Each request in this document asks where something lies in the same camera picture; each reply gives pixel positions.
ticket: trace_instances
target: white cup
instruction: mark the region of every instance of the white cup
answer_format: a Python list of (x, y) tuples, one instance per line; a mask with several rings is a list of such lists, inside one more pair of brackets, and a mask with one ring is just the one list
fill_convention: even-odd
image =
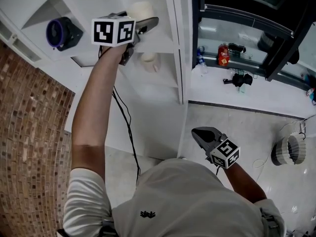
[(136, 22), (155, 16), (153, 6), (148, 1), (133, 3), (126, 9), (126, 13), (129, 17), (135, 18)]
[(143, 53), (140, 60), (149, 73), (157, 73), (160, 69), (160, 60), (157, 53)]

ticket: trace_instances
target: brick wall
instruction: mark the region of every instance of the brick wall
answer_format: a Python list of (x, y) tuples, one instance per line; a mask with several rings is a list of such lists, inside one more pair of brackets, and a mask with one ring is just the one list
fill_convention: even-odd
[(0, 235), (50, 237), (62, 227), (74, 95), (0, 42)]

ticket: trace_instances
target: person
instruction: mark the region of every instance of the person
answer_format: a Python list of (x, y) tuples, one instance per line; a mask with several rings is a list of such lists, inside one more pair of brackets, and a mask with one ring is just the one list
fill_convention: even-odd
[(103, 50), (106, 53), (94, 66), (76, 110), (64, 208), (66, 234), (102, 236), (102, 222), (112, 219), (112, 234), (119, 237), (284, 236), (284, 221), (273, 201), (237, 163), (224, 169), (231, 191), (203, 165), (165, 160), (139, 177), (131, 200), (111, 209), (105, 187), (104, 144), (125, 48)]

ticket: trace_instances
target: red bottle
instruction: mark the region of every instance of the red bottle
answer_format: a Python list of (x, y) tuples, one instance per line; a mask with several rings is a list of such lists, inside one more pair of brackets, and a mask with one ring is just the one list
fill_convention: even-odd
[(223, 44), (218, 47), (218, 64), (227, 66), (229, 61), (228, 46)]

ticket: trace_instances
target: white t-shirt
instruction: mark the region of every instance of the white t-shirt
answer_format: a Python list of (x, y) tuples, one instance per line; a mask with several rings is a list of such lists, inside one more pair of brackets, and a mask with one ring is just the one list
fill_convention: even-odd
[(284, 221), (270, 199), (252, 204), (225, 188), (206, 167), (165, 160), (139, 178), (133, 198), (111, 210), (102, 178), (71, 171), (64, 230), (70, 237), (96, 237), (102, 219), (113, 217), (119, 237), (263, 237), (263, 212)]

